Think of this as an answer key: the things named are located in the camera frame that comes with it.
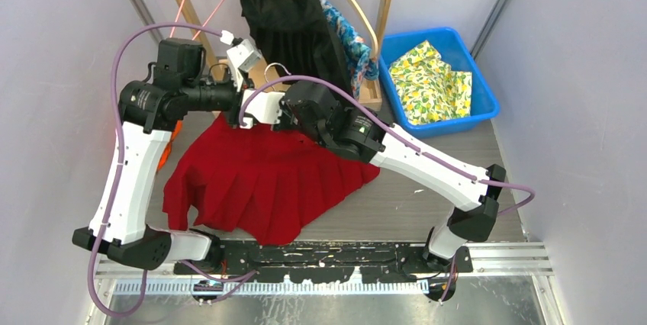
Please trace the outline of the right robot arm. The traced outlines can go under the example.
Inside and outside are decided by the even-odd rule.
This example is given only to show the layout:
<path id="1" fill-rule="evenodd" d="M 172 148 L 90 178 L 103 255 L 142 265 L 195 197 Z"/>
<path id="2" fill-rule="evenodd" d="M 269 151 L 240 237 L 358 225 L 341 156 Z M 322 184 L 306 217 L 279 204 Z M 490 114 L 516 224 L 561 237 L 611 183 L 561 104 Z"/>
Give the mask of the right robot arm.
<path id="1" fill-rule="evenodd" d="M 421 143 L 397 124 L 382 123 L 373 111 L 343 105 L 325 85 L 293 83 L 282 111 L 300 132 L 342 159 L 397 172 L 434 190 L 453 205 L 444 224 L 430 230 L 424 264 L 442 272 L 468 241 L 486 241 L 497 219 L 500 183 L 507 171 L 453 159 Z"/>

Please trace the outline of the aluminium rail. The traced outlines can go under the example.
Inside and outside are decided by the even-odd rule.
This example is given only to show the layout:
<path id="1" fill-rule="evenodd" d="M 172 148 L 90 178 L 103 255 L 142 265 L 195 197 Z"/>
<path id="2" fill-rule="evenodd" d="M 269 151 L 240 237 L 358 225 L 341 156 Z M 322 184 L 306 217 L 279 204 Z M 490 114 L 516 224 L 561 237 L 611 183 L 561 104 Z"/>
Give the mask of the aluminium rail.
<path id="1" fill-rule="evenodd" d="M 553 270 L 541 243 L 469 243 L 446 267 L 423 260 L 410 242 L 298 241 L 262 246 L 226 240 L 218 268 L 165 263 L 143 278 L 140 270 L 103 259 L 96 277 L 115 294 L 182 295 L 200 302 L 233 295 L 425 294 L 450 299 L 462 278 L 547 277 Z"/>

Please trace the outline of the blue plastic bin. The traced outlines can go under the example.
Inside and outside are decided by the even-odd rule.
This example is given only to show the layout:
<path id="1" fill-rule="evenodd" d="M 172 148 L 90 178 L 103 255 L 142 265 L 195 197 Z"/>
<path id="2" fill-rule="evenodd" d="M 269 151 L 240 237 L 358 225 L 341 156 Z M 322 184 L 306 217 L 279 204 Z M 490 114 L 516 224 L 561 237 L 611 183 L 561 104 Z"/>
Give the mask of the blue plastic bin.
<path id="1" fill-rule="evenodd" d="M 379 81 L 396 123 L 417 138 L 471 130 L 500 111 L 467 46 L 450 27 L 386 36 Z"/>

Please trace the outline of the lemon print skirt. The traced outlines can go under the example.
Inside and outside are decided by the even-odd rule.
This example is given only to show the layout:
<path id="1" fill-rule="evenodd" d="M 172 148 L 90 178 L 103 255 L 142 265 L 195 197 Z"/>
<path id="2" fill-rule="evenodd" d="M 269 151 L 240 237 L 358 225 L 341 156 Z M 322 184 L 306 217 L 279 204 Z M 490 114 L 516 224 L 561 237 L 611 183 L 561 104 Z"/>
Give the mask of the lemon print skirt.
<path id="1" fill-rule="evenodd" d="M 412 125 L 468 117 L 472 113 L 473 73 L 455 70 L 427 40 L 388 68 L 406 120 Z"/>

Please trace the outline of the orange cloth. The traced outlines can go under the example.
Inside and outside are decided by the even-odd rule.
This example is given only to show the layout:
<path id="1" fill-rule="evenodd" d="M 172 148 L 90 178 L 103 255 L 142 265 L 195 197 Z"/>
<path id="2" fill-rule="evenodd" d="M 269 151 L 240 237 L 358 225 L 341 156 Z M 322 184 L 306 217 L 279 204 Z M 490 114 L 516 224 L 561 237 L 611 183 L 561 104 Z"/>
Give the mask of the orange cloth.
<path id="1" fill-rule="evenodd" d="M 156 167 L 156 171 L 159 172 L 164 165 L 167 163 L 171 153 L 172 153 L 172 144 L 175 140 L 175 138 L 178 136 L 179 132 L 182 130 L 182 121 L 178 121 L 175 124 L 175 128 L 172 131 L 171 137 L 169 139 L 169 142 L 166 144 L 165 149 L 163 150 L 163 153 L 159 159 L 159 163 Z"/>

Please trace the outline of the cream plastic hanger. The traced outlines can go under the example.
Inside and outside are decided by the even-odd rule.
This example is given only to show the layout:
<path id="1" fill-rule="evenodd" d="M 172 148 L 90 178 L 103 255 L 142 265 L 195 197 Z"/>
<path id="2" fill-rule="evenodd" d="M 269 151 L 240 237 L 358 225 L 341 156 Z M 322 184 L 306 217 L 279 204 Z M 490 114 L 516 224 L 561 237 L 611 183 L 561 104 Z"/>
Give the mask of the cream plastic hanger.
<path id="1" fill-rule="evenodd" d="M 268 65 L 266 65 L 263 71 L 263 77 L 266 83 L 273 82 L 279 77 L 287 75 L 289 75 L 287 69 L 281 63 L 277 62 L 269 63 Z M 288 89 L 288 87 L 289 84 L 282 82 L 270 86 L 269 90 L 273 92 L 284 92 Z"/>

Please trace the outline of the red pleated skirt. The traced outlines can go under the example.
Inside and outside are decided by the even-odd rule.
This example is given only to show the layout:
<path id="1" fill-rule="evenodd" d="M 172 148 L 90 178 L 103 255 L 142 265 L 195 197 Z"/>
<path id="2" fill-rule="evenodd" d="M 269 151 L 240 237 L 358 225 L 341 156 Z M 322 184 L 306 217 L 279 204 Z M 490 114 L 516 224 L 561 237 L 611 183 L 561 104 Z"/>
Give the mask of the red pleated skirt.
<path id="1" fill-rule="evenodd" d="M 219 116 L 183 153 L 163 190 L 172 230 L 193 224 L 241 229 L 262 245 L 285 245 L 380 169 L 350 161 L 297 131 L 234 129 Z"/>

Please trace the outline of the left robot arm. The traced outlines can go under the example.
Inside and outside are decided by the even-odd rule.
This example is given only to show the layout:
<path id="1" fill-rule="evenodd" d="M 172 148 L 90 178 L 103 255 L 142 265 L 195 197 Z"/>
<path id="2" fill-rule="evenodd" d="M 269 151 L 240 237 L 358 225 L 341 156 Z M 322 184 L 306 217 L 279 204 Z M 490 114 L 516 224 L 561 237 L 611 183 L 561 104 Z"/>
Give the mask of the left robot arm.
<path id="1" fill-rule="evenodd" d="M 224 254 L 215 235 L 155 229 L 145 220 L 160 161 L 178 122 L 190 111 L 237 113 L 244 90 L 252 86 L 247 74 L 259 59 L 257 50 L 242 38 L 228 45 L 229 66 L 220 82 L 203 73 L 201 43 L 170 37 L 159 42 L 146 78 L 124 86 L 109 181 L 91 223 L 73 232 L 74 245 L 147 271 L 180 261 L 205 274 L 221 267 Z"/>

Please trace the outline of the black skirt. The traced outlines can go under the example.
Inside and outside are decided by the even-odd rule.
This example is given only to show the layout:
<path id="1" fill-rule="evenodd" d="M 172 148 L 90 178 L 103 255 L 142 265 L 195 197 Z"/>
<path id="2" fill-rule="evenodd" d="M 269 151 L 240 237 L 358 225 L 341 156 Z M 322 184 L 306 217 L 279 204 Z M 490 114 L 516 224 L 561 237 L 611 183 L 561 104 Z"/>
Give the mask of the black skirt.
<path id="1" fill-rule="evenodd" d="M 320 0 L 240 0 L 242 17 L 266 62 L 324 79 L 352 94 L 342 44 Z"/>

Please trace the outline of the wooden clothes rack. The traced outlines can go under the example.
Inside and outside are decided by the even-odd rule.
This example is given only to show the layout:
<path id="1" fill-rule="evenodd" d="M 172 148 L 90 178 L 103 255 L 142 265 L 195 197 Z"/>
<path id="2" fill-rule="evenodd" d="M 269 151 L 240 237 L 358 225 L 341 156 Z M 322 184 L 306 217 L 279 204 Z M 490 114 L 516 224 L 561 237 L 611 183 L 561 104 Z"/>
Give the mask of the wooden clothes rack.
<path id="1" fill-rule="evenodd" d="M 267 63 L 283 62 L 308 76 L 322 76 L 345 96 L 377 110 L 380 98 L 362 96 L 379 85 L 380 41 L 356 0 L 347 0 L 371 44 L 356 33 L 329 0 L 240 0 L 249 35 Z"/>

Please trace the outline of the blue floral skirt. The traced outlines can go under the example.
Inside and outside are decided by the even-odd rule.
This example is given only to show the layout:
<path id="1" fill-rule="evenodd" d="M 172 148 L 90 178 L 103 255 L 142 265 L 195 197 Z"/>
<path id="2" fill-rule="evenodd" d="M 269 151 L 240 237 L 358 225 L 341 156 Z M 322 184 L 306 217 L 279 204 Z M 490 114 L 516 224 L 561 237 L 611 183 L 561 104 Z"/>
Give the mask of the blue floral skirt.
<path id="1" fill-rule="evenodd" d="M 350 74 L 352 95 L 359 99 L 363 82 L 378 80 L 379 69 L 376 58 L 371 57 L 372 48 L 328 0 L 320 0 L 320 5 L 328 24 L 336 31 L 342 44 L 346 67 Z"/>

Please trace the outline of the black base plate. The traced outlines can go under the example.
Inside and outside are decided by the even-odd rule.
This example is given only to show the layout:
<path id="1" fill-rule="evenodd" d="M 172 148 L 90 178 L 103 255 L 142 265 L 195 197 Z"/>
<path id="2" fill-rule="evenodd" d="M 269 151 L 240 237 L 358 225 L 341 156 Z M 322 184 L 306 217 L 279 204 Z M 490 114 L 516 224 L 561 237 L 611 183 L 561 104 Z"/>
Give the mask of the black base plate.
<path id="1" fill-rule="evenodd" d="M 301 284 L 349 282 L 358 274 L 363 284 L 408 283 L 449 273 L 449 267 L 429 263 L 424 243 L 296 241 L 284 246 L 251 240 L 224 240 L 216 259 L 195 266 L 209 275 L 244 275 L 257 282 L 279 283 L 288 278 Z"/>

